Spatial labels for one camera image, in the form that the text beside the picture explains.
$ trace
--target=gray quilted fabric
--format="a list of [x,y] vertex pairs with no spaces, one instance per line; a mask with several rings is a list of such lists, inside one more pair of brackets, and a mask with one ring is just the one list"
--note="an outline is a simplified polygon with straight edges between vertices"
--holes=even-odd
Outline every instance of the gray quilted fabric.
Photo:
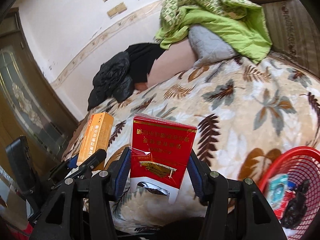
[[198,55],[194,68],[212,64],[239,55],[228,43],[217,34],[201,25],[192,25],[189,29],[191,47]]

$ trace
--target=door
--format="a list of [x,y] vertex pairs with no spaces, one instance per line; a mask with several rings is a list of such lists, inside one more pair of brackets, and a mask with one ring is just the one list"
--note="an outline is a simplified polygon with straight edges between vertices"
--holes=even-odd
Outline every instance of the door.
[[13,176],[5,146],[28,138],[39,174],[60,162],[77,120],[40,72],[25,41],[18,11],[0,24],[0,166]]

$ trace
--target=floral border strip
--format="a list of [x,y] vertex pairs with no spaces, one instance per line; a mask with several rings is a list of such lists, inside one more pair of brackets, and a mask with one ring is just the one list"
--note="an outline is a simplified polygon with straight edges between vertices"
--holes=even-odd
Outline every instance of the floral border strip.
[[148,17],[149,15],[158,12],[162,8],[164,0],[153,2],[140,8],[137,11],[127,15],[118,22],[111,25],[109,28],[104,30],[96,38],[90,41],[73,59],[72,61],[61,71],[55,81],[50,83],[53,89],[57,89],[66,80],[66,78],[76,69],[76,67],[84,61],[92,52],[94,52],[100,45],[110,39],[112,36],[117,34],[122,29]]

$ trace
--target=green quilt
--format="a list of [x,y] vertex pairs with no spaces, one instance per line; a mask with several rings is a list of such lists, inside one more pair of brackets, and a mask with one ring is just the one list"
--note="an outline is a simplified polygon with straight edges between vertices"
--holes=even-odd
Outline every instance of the green quilt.
[[185,38],[192,24],[216,33],[254,63],[260,62],[272,45],[262,6],[248,0],[166,0],[160,20],[156,38],[163,49]]

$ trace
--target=metal bolt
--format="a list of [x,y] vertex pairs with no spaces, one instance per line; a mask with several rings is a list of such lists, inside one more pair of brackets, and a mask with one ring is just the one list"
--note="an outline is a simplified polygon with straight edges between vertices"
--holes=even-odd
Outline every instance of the metal bolt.
[[250,178],[245,178],[245,179],[244,179],[244,182],[245,182],[246,184],[248,184],[248,185],[251,185],[251,184],[253,183],[253,180],[250,179]]
[[73,182],[73,178],[67,178],[64,183],[70,185]]
[[217,171],[211,171],[210,176],[213,178],[217,178],[219,176],[219,173]]
[[100,176],[100,177],[108,176],[108,172],[107,172],[107,171],[100,171],[100,172],[99,172],[99,176]]

